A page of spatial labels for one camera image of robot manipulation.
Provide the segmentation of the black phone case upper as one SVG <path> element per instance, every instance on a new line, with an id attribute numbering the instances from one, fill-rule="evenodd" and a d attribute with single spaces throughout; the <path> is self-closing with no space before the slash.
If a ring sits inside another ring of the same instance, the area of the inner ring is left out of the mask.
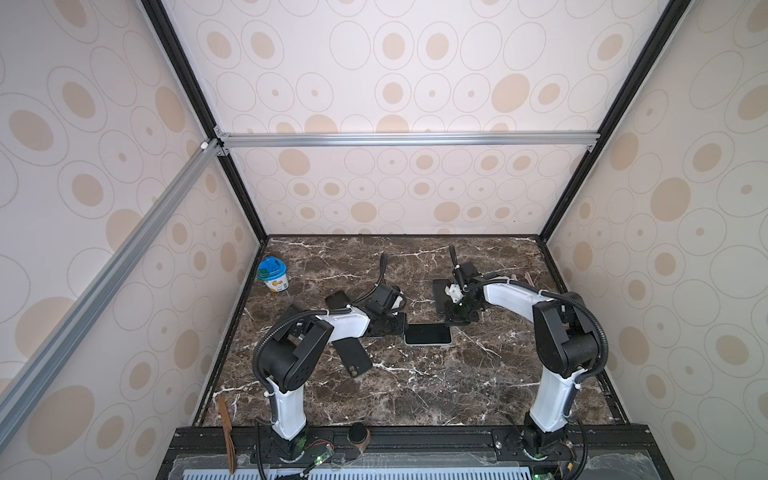
<path id="1" fill-rule="evenodd" d="M 343 290 L 338 290 L 327 296 L 325 303 L 329 310 L 346 309 L 352 305 L 351 299 Z"/>

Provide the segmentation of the blue white yogurt cup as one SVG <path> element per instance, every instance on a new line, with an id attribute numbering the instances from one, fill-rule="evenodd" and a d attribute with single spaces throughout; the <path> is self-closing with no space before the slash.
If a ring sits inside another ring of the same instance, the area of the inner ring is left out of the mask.
<path id="1" fill-rule="evenodd" d="M 259 263 L 257 277 L 271 292 L 279 293 L 289 287 L 286 264 L 275 257 L 266 257 Z"/>

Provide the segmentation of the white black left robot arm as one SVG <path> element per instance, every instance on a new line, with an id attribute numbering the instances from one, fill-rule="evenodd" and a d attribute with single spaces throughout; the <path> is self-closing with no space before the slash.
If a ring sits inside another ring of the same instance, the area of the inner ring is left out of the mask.
<path id="1" fill-rule="evenodd" d="M 253 353 L 252 370 L 270 401 L 273 434 L 284 441 L 305 430 L 304 385 L 328 345 L 356 378 L 373 367 L 363 338 L 405 332 L 407 299 L 397 286 L 379 283 L 357 300 L 339 290 L 325 302 L 327 307 L 320 310 L 290 307 Z"/>

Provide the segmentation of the black cylinder on base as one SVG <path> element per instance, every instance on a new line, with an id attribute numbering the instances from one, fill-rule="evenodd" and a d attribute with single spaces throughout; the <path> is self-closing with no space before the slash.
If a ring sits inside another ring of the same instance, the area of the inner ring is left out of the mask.
<path id="1" fill-rule="evenodd" d="M 371 441 L 369 428 L 362 422 L 353 423 L 347 432 L 347 439 L 360 454 L 363 454 Z"/>

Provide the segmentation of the black frame post left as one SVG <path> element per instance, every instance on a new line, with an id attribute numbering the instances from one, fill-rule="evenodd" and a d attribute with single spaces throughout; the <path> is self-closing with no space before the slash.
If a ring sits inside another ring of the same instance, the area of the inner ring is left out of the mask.
<path id="1" fill-rule="evenodd" d="M 198 75 L 193 71 L 165 6 L 161 1 L 157 0 L 142 0 L 140 4 L 147 14 L 151 27 L 159 39 L 206 138 L 222 140 L 223 137 L 216 130 L 217 122 L 198 80 Z M 257 240 L 264 244 L 269 239 L 269 235 L 266 233 L 256 212 L 243 178 L 231 154 L 223 153 L 218 156 L 218 160 Z"/>

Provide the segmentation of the brown wooden stick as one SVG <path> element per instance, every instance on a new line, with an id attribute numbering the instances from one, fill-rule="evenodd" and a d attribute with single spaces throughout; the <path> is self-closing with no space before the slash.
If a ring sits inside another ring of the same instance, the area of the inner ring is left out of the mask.
<path id="1" fill-rule="evenodd" d="M 216 404 L 223 430 L 225 442 L 228 472 L 234 475 L 237 469 L 236 448 L 232 439 L 232 423 L 225 398 L 222 395 L 216 397 Z"/>

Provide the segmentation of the black phone case lower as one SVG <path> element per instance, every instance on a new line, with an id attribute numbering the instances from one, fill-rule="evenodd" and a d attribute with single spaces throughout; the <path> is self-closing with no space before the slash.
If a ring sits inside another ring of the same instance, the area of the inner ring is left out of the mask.
<path id="1" fill-rule="evenodd" d="M 358 338 L 339 339 L 332 346 L 352 378 L 365 374 L 373 367 L 370 356 Z"/>

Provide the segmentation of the silver aluminium side rail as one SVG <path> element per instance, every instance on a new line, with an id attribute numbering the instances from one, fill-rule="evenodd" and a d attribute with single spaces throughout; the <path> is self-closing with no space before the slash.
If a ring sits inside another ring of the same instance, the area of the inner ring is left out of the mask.
<path id="1" fill-rule="evenodd" d="M 221 140 L 211 138 L 198 149 L 11 383 L 1 399 L 2 449 L 7 448 L 222 145 Z"/>

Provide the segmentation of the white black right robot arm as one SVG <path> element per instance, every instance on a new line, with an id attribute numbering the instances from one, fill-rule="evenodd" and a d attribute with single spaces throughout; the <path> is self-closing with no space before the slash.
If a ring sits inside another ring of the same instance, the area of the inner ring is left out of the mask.
<path id="1" fill-rule="evenodd" d="M 505 276 L 482 275 L 472 263 L 457 260 L 452 261 L 452 274 L 436 296 L 448 321 L 467 323 L 493 306 L 532 323 L 542 377 L 526 421 L 540 433 L 565 427 L 580 385 L 607 363 L 609 343 L 599 320 L 575 292 L 556 293 Z"/>

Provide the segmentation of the black phone case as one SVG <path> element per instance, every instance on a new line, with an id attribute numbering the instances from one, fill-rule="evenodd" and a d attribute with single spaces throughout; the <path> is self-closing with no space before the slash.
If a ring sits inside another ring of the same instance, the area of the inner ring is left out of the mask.
<path id="1" fill-rule="evenodd" d="M 343 290 L 338 290 L 327 296 L 325 303 L 329 310 L 346 309 L 352 305 L 351 299 Z"/>
<path id="2" fill-rule="evenodd" d="M 373 367 L 370 356 L 358 338 L 339 339 L 332 346 L 352 378 L 365 374 Z"/>

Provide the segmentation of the black frame post right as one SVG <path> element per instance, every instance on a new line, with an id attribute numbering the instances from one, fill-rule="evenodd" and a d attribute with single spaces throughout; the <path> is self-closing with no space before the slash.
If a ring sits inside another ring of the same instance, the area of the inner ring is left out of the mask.
<path id="1" fill-rule="evenodd" d="M 662 14 L 651 30 L 648 40 L 632 65 L 630 72 L 618 90 L 618 94 L 611 104 L 606 117 L 600 124 L 597 132 L 599 137 L 596 143 L 588 148 L 584 156 L 577 164 L 575 172 L 567 183 L 562 195 L 558 199 L 552 214 L 545 223 L 540 235 L 539 243 L 546 244 L 564 218 L 568 208 L 575 199 L 577 193 L 587 180 L 594 164 L 607 146 L 611 136 L 619 126 L 622 118 L 627 113 L 632 101 L 637 96 L 641 87 L 648 79 L 653 67 L 659 60 L 664 48 L 669 43 L 675 30 L 679 26 L 689 8 L 694 4 L 691 0 L 669 1 Z"/>

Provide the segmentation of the silver aluminium crossbar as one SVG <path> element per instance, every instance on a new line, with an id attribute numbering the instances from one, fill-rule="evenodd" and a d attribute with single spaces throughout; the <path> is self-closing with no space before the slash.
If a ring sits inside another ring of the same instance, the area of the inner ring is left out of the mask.
<path id="1" fill-rule="evenodd" d="M 522 132 L 421 132 L 421 133 L 311 133 L 311 134 L 234 134 L 220 138 L 232 148 L 301 147 L 431 147 L 431 146 L 516 146 L 516 145 L 595 145 L 596 131 Z"/>

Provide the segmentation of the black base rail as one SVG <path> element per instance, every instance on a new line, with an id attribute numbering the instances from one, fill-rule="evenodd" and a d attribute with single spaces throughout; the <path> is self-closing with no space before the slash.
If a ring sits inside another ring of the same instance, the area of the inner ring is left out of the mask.
<path id="1" fill-rule="evenodd" d="M 517 428 L 500 426 L 378 426 L 361 446 L 351 427 L 312 427 L 295 459 L 259 427 L 231 437 L 228 469 L 220 428 L 176 431 L 159 479 L 669 479 L 672 473 L 649 427 L 571 426 L 541 458 L 524 451 Z"/>

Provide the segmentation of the black frame post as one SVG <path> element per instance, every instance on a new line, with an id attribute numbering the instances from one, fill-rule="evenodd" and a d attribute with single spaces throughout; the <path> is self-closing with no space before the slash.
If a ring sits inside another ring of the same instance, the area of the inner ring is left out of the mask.
<path id="1" fill-rule="evenodd" d="M 545 223 L 540 235 L 539 243 L 546 244 L 564 218 L 568 208 L 575 199 L 577 193 L 587 180 L 594 164 L 607 146 L 611 136 L 619 126 L 622 118 L 627 113 L 632 101 L 637 96 L 641 87 L 648 79 L 653 67 L 659 60 L 664 48 L 669 43 L 675 30 L 679 26 L 689 8 L 694 4 L 691 0 L 669 1 L 662 14 L 651 30 L 648 40 L 632 65 L 630 72 L 618 90 L 618 94 L 611 104 L 606 117 L 600 124 L 597 132 L 599 137 L 596 143 L 588 148 L 584 156 L 577 164 L 575 172 L 567 183 L 562 195 L 558 199 L 552 214 Z"/>
<path id="2" fill-rule="evenodd" d="M 198 75 L 193 71 L 165 6 L 161 1 L 157 0 L 142 0 L 140 4 L 147 14 L 151 27 L 159 39 L 206 138 L 222 140 L 223 137 L 216 130 L 217 122 L 198 80 Z M 256 212 L 243 178 L 231 154 L 223 153 L 218 156 L 218 160 L 257 240 L 264 244 L 269 239 L 269 235 L 266 233 Z"/>

